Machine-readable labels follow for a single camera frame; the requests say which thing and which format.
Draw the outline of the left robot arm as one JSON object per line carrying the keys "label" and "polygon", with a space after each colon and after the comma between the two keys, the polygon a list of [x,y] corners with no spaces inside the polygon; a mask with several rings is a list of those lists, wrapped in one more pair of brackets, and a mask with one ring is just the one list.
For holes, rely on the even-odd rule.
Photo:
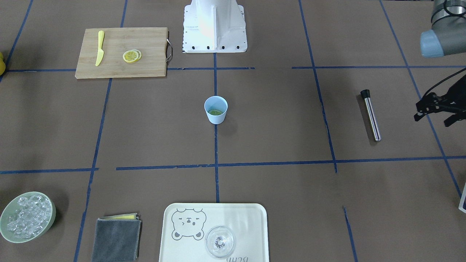
{"label": "left robot arm", "polygon": [[[421,33],[421,54],[426,58],[443,57],[465,53],[466,51],[466,2],[464,0],[435,0],[431,15],[431,30]],[[416,103],[417,113],[413,116],[419,121],[424,116],[449,112],[444,120],[446,127],[466,118],[466,77],[462,76],[446,94],[440,96],[433,89],[445,81],[465,72],[461,69],[429,88]]]}

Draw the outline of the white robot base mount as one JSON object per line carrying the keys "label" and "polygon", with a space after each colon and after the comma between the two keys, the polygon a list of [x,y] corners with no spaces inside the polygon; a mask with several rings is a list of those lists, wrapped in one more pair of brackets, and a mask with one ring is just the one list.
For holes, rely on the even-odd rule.
{"label": "white robot base mount", "polygon": [[244,7],[236,0],[193,0],[183,14],[184,53],[247,51]]}

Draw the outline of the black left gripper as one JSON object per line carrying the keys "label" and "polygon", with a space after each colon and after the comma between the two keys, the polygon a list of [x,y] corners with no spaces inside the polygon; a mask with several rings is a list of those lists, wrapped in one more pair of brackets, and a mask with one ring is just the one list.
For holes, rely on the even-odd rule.
{"label": "black left gripper", "polygon": [[431,113],[449,112],[452,115],[444,120],[444,126],[449,127],[466,118],[466,76],[462,76],[452,85],[446,94],[438,96],[428,92],[416,103],[417,113],[413,116],[418,122]]}

